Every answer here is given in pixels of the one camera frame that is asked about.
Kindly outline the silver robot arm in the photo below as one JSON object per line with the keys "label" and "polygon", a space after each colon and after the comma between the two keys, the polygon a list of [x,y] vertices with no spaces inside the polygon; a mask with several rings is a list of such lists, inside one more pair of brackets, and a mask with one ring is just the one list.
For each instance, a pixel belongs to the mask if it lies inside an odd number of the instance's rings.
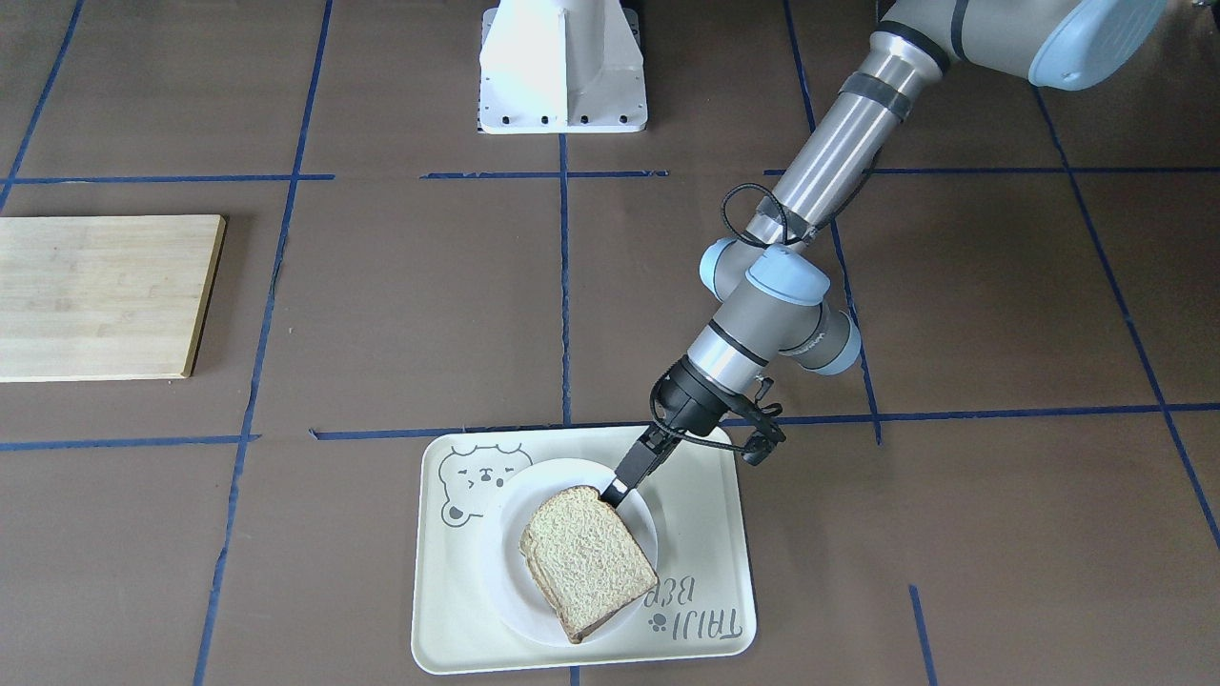
{"label": "silver robot arm", "polygon": [[709,247],[702,282],[719,311],[649,394],[651,422],[601,500],[619,507],[680,444],[710,446],[727,414],[752,435],[734,453],[759,464],[784,441],[781,406],[762,406],[765,369],[791,356],[832,376],[860,352],[858,326],[824,303],[826,273],[803,251],[854,198],[884,140],[928,84],[955,63],[1078,92],[1107,81],[1154,31],[1164,1],[898,1],[867,39],[867,57],[745,229]]}

